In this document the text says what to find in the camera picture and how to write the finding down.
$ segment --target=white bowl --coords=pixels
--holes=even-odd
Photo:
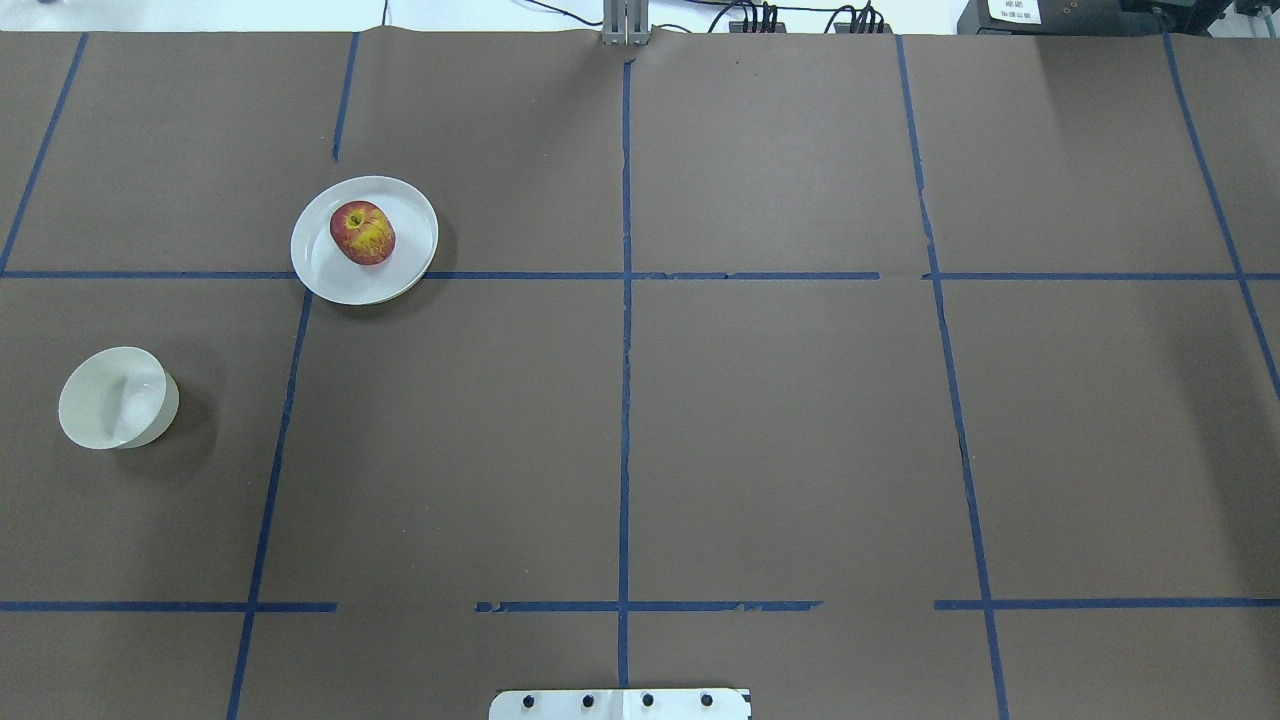
[[[81,363],[58,398],[58,421],[76,445],[146,445],[178,414],[178,386],[146,350],[111,347]]]
[[[396,249],[376,265],[360,265],[338,250],[329,218],[352,200],[381,208],[396,231]],[[365,176],[339,182],[307,204],[293,225],[293,270],[311,292],[342,305],[384,302],[422,279],[435,255],[440,228],[426,196],[407,182]]]

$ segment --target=grid line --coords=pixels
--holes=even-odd
[[[631,64],[622,64],[622,418],[618,469],[618,687],[631,684],[627,602],[631,600]]]
[[[0,612],[247,612],[247,602],[0,601]],[[261,602],[255,612],[337,612],[337,602]]]
[[[1280,597],[1039,597],[938,600],[934,610],[1134,610],[1185,607],[1277,607]]]
[[[1174,55],[1174,41],[1166,31],[1164,33],[1165,58],[1169,60],[1169,76],[1174,82],[1174,94],[1178,96],[1178,106],[1183,111],[1183,122],[1187,124],[1187,136],[1192,141],[1192,150],[1196,151],[1196,163],[1199,164],[1201,176],[1204,178],[1204,190],[1213,204],[1213,215],[1217,217],[1217,227],[1222,231],[1222,242],[1226,243],[1226,252],[1231,256],[1231,268],[1235,269],[1236,282],[1240,284],[1240,295],[1244,296],[1244,306],[1249,311],[1249,322],[1253,323],[1253,333],[1258,338],[1258,348],[1262,350],[1262,359],[1267,364],[1267,373],[1271,375],[1271,389],[1280,398],[1280,374],[1276,372],[1276,361],[1271,356],[1271,345],[1267,342],[1267,333],[1262,328],[1262,318],[1253,304],[1253,292],[1249,291],[1249,281],[1244,274],[1244,265],[1240,263],[1240,254],[1231,237],[1231,227],[1226,222],[1226,213],[1222,210],[1222,201],[1217,196],[1217,186],[1213,183],[1213,173],[1208,169],[1204,159],[1204,149],[1199,142],[1199,133],[1196,132],[1196,122],[1192,119],[1192,109],[1187,102],[1187,94],[1183,91],[1183,78],[1178,72],[1178,58]]]
[[[942,340],[942,359],[947,370],[947,387],[951,395],[951,415],[956,427],[956,439],[960,446],[960,466],[964,475],[965,501],[969,506],[969,533],[973,539],[974,562],[978,570],[978,589],[984,602],[991,602],[991,578],[987,573],[987,555],[982,539],[982,520],[978,516],[978,493],[974,489],[973,465],[969,461],[969,439],[965,434],[964,409],[960,405],[960,386],[956,379],[955,355],[951,351],[951,331],[947,328],[947,315],[942,296],[942,268],[938,264],[937,245],[933,237],[933,223],[924,202],[924,164],[920,158],[919,132],[915,127],[915,108],[911,104],[911,81],[906,68],[906,49],[902,36],[893,36],[897,45],[897,67],[902,78],[902,105],[906,110],[906,128],[911,142],[911,161],[915,165],[915,188],[920,201],[920,224],[924,228],[929,254],[929,275],[933,286],[933,302],[938,315],[938,333]],[[1000,659],[1000,639],[996,634],[996,614],[989,607],[983,609],[987,625],[987,651],[991,656],[991,676],[996,689],[996,707],[1001,720],[1009,720],[1009,698],[1005,692],[1005,670]]]
[[[342,81],[342,100],[338,102],[338,119],[333,126],[333,161],[338,161],[342,151],[342,129],[347,124],[347,101],[351,100],[351,78],[356,74],[356,54],[360,50],[360,33],[351,33],[351,49],[347,50],[347,74]]]
[[[280,411],[280,430],[275,438],[275,457],[271,460],[271,478],[266,486],[266,502],[262,507],[262,524],[257,536],[257,551],[253,555],[253,574],[250,579],[244,625],[241,629],[239,651],[236,657],[236,673],[232,676],[230,700],[227,705],[227,720],[236,720],[239,712],[241,689],[244,687],[244,669],[248,664],[250,643],[253,639],[253,619],[257,615],[257,598],[262,588],[262,568],[266,564],[266,547],[271,537],[271,520],[275,515],[275,498],[280,487],[280,468],[284,462],[284,439],[289,432],[293,415],[293,396],[298,383],[298,361],[302,359],[302,341],[307,334],[307,322],[311,316],[311,291],[302,296],[302,311],[298,314],[298,332],[293,341],[293,359],[289,363],[289,382],[284,388],[284,409]]]
[[[49,145],[52,142],[54,132],[58,129],[58,120],[63,117],[63,108],[67,106],[67,96],[72,92],[72,83],[76,82],[76,70],[79,69],[79,63],[84,58],[84,47],[87,45],[88,33],[82,32],[79,42],[76,44],[76,55],[72,56],[72,64],[67,68],[67,79],[63,81],[63,90],[58,94],[58,102],[54,104],[54,111],[49,117],[49,126],[45,127],[45,137],[40,141],[36,160],[31,164],[27,186],[22,190],[22,199],[18,201],[18,209],[13,214],[13,223],[9,225],[9,234],[4,241],[4,250],[0,251],[0,273],[4,273],[5,268],[9,266],[9,255],[13,254],[13,246],[18,241],[22,218],[27,214],[27,204],[31,202],[31,195],[36,190],[40,168],[45,164],[45,155],[49,152]]]
[[[0,278],[40,281],[296,281],[293,270],[5,270]],[[1236,282],[1235,273],[924,273],[932,282]],[[1280,273],[1244,273],[1249,282],[1280,282]],[[622,273],[575,270],[428,270],[422,281],[621,281]],[[640,272],[632,282],[874,282],[877,272]]]
[[[476,612],[808,612],[820,600],[612,600],[477,602]]]

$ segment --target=white label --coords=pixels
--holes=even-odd
[[[987,10],[993,20],[1039,24],[1038,0],[987,0]]]

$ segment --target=apple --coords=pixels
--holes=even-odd
[[[396,250],[396,231],[381,208],[352,200],[329,218],[329,234],[352,263],[376,265]]]

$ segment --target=metal bracket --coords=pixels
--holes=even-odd
[[[604,0],[605,45],[648,45],[650,32],[649,0]]]
[[[749,691],[507,691],[489,720],[751,720]]]

